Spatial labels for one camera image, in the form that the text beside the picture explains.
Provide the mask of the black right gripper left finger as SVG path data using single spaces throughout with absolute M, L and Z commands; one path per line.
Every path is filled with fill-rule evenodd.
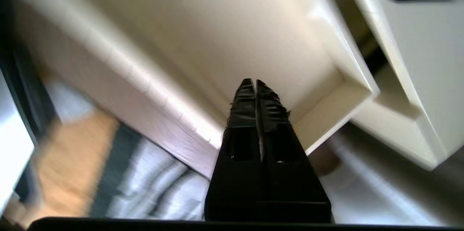
M 260 144 L 256 125 L 253 81 L 244 79 L 236 90 L 221 147 L 204 202 L 204 219 L 252 222 L 260 196 Z

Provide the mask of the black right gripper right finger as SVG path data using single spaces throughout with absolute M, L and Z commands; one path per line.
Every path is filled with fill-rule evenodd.
M 272 221 L 331 223 L 330 200 L 289 121 L 278 95 L 257 80 L 257 122 L 262 142 L 264 198 Z

